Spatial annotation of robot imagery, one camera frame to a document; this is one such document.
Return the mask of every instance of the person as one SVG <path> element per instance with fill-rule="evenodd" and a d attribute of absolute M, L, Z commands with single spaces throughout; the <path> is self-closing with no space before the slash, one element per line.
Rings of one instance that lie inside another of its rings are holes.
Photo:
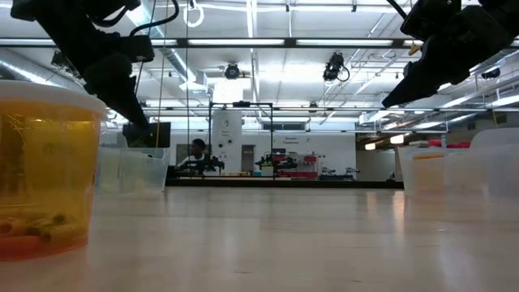
<path fill-rule="evenodd" d="M 206 147 L 202 139 L 194 139 L 193 142 L 191 142 L 191 155 L 177 164 L 177 166 L 182 166 L 189 161 L 202 161 L 205 158 L 204 152 Z"/>

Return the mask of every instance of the lid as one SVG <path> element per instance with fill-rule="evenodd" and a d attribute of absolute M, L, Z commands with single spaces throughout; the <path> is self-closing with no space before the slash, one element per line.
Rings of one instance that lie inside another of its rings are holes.
<path fill-rule="evenodd" d="M 86 93 L 26 81 L 0 80 L 0 101 L 13 98 L 71 105 L 106 115 L 106 104 Z"/>

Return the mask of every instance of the yellow plastic container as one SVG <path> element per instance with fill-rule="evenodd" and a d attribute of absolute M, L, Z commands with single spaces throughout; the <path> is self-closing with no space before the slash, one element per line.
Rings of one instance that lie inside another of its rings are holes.
<path fill-rule="evenodd" d="M 0 260 L 87 242 L 105 109 L 64 88 L 0 81 Z"/>

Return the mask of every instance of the white wall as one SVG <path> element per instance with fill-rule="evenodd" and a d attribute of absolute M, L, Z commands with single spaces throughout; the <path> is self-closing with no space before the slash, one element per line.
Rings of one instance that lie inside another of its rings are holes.
<path fill-rule="evenodd" d="M 395 171 L 395 152 L 357 151 L 357 169 L 360 182 L 385 182 Z"/>
<path fill-rule="evenodd" d="M 190 133 L 189 140 L 200 138 L 208 142 L 208 133 Z M 177 144 L 188 144 L 187 133 L 175 133 L 171 135 L 170 164 L 176 165 Z M 243 145 L 255 145 L 255 161 L 270 152 L 269 132 L 244 132 L 242 134 Z M 355 135 L 346 133 L 275 133 L 274 148 L 286 148 L 289 152 L 315 152 L 316 155 L 325 156 L 320 159 L 319 168 L 326 166 L 343 174 L 346 167 L 356 167 Z"/>

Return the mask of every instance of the ceiling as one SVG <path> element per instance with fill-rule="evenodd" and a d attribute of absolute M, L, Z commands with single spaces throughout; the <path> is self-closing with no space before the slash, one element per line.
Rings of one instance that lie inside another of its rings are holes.
<path fill-rule="evenodd" d="M 252 0 L 198 0 L 204 9 L 204 19 L 195 28 L 189 28 L 182 17 L 187 1 L 180 0 L 179 17 L 160 30 L 169 38 L 286 38 L 286 37 L 373 37 L 406 38 L 399 27 L 402 18 L 392 11 L 385 0 L 357 0 L 356 12 L 351 12 L 350 0 L 290 0 L 290 12 L 286 12 L 286 0 L 257 0 L 256 13 L 247 12 L 247 2 Z M 397 1 L 403 7 L 409 7 L 410 1 Z M 463 0 L 466 4 L 477 4 L 475 0 Z M 48 37 L 37 23 L 12 19 L 8 5 L 11 1 L 0 0 L 0 37 Z M 166 0 L 156 3 L 154 19 L 163 19 L 173 13 L 173 7 L 166 8 Z M 144 1 L 143 9 L 152 11 L 153 2 Z M 189 12 L 189 19 L 195 22 L 199 13 Z M 135 20 L 125 16 L 110 31 L 127 35 L 135 28 Z M 54 70 L 50 60 L 54 49 L 12 48 L 12 52 L 27 58 L 42 67 Z M 324 85 L 322 74 L 324 64 L 332 53 L 342 52 L 345 59 L 353 58 L 347 67 L 351 71 L 349 82 L 336 84 L 331 89 Z M 222 81 L 222 68 L 229 62 L 236 62 L 247 77 L 241 80 L 245 90 L 244 99 L 253 101 L 251 90 L 252 58 L 257 58 L 258 78 L 257 101 L 273 102 L 276 105 L 300 106 L 318 101 L 322 106 L 380 106 L 381 100 L 401 81 L 403 67 L 407 62 L 416 60 L 420 54 L 410 57 L 407 49 L 176 49 L 178 56 L 193 71 L 202 71 L 208 77 L 209 85 Z M 138 96 L 143 101 L 162 98 L 172 105 L 184 105 L 186 99 L 196 99 L 195 104 L 207 104 L 208 94 L 183 91 L 179 85 L 183 80 L 172 65 L 163 59 L 163 54 L 156 49 L 153 62 L 145 63 L 140 76 Z M 519 69 L 517 58 L 513 57 L 502 64 L 502 79 L 515 76 Z M 135 64 L 135 73 L 139 72 Z M 467 93 L 492 85 L 499 80 L 474 82 L 474 77 L 463 84 L 451 86 L 440 91 L 448 101 L 463 97 Z M 438 98 L 438 104 L 445 98 Z M 359 116 L 361 113 L 341 112 L 337 116 Z"/>

